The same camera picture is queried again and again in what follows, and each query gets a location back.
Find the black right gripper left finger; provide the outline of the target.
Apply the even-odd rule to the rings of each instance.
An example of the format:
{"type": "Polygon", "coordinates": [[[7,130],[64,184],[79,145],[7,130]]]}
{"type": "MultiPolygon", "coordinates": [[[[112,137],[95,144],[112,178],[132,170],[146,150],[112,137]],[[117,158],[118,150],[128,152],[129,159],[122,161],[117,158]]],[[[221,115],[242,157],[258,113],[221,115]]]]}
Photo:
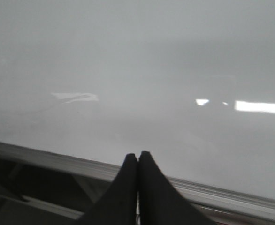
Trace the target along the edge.
{"type": "Polygon", "coordinates": [[[134,225],[138,197],[138,160],[127,154],[104,195],[79,219],[76,225],[134,225]]]}

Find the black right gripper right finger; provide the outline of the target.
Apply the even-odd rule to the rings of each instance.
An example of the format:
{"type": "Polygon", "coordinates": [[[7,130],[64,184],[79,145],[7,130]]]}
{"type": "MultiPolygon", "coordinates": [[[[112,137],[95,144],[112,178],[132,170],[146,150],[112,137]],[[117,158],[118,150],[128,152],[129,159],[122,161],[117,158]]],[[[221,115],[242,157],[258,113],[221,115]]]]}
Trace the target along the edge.
{"type": "Polygon", "coordinates": [[[179,194],[147,151],[139,158],[138,184],[142,225],[207,224],[207,217],[179,194]]]}

